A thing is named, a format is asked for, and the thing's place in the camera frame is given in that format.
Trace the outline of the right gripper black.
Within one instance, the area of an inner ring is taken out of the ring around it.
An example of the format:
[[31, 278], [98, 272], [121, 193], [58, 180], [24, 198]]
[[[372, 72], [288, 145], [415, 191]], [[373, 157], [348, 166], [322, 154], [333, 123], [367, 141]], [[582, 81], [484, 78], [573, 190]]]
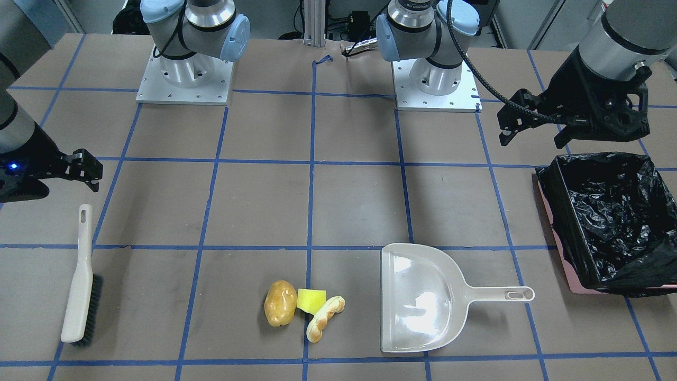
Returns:
[[48, 197], [49, 187], [41, 179], [58, 174], [98, 192], [103, 176], [103, 165], [88, 150], [66, 155], [37, 123], [24, 145], [1, 155], [1, 164], [1, 203]]

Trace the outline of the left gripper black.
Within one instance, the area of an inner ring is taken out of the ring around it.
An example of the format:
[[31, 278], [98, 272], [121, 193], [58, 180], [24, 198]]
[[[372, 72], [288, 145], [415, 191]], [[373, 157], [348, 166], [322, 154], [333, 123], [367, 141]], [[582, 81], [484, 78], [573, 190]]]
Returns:
[[[557, 70], [543, 94], [519, 89], [497, 114], [502, 147], [541, 142], [565, 149], [573, 140], [630, 142], [650, 133], [648, 88], [651, 69], [631, 69], [629, 80], [606, 79], [574, 50]], [[545, 113], [542, 106], [547, 106]], [[564, 125], [556, 126], [556, 116]]]

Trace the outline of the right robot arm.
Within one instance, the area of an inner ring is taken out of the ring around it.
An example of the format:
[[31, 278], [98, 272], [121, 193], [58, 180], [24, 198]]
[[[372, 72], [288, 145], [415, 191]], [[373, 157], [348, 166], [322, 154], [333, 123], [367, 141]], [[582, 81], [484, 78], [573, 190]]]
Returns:
[[[251, 34], [232, 1], [142, 1], [140, 12], [155, 42], [155, 57], [193, 62], [196, 55], [238, 61]], [[86, 149], [68, 155], [29, 116], [8, 88], [65, 36], [54, 1], [2, 1], [2, 203], [45, 198], [44, 179], [61, 178], [99, 190], [103, 166]]]

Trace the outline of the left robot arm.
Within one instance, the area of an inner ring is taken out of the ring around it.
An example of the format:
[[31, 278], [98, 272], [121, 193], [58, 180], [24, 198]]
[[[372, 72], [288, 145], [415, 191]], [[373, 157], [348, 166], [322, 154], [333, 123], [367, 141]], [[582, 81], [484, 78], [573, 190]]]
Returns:
[[418, 83], [421, 91], [438, 96], [430, 76], [455, 73], [467, 63], [471, 72], [505, 105], [497, 118], [500, 144], [506, 146], [520, 132], [543, 124], [561, 124], [554, 138], [561, 149], [571, 140], [629, 142], [650, 133], [646, 80], [651, 60], [648, 32], [642, 19], [651, 7], [641, 1], [613, 2], [574, 48], [541, 94], [520, 89], [506, 97], [469, 62], [461, 31], [454, 28], [454, 5], [431, 1], [392, 1], [376, 19], [377, 42], [389, 62], [422, 60], [430, 67]]

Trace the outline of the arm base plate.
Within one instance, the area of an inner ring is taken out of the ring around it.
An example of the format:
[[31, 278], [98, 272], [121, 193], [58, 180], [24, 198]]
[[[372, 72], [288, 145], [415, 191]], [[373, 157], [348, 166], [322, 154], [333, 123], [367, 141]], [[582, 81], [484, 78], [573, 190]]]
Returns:
[[136, 96], [142, 104], [227, 106], [235, 63], [197, 53], [184, 60], [150, 54]]
[[475, 77], [460, 54], [443, 48], [428, 58], [392, 62], [400, 111], [476, 112], [481, 101]]

